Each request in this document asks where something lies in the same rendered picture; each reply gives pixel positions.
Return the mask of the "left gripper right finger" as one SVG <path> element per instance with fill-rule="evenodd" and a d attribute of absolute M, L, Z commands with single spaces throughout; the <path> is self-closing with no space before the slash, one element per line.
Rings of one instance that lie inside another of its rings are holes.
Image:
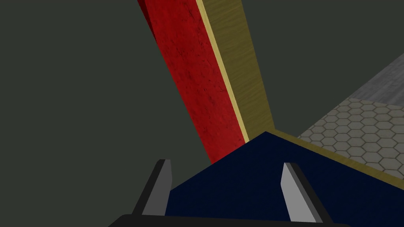
<path fill-rule="evenodd" d="M 332 218 L 297 163 L 284 163 L 281 190 L 290 221 L 332 223 Z"/>

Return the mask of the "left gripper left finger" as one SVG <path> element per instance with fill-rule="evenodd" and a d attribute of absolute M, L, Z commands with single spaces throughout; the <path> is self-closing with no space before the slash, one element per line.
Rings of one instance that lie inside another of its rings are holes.
<path fill-rule="evenodd" d="M 172 186 L 171 161 L 157 161 L 134 209 L 134 215 L 164 216 Z"/>

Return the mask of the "red door leaf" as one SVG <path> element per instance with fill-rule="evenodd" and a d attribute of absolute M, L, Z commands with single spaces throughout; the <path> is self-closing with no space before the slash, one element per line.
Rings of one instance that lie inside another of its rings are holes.
<path fill-rule="evenodd" d="M 211 163 L 244 145 L 245 130 L 202 0 L 137 0 Z"/>

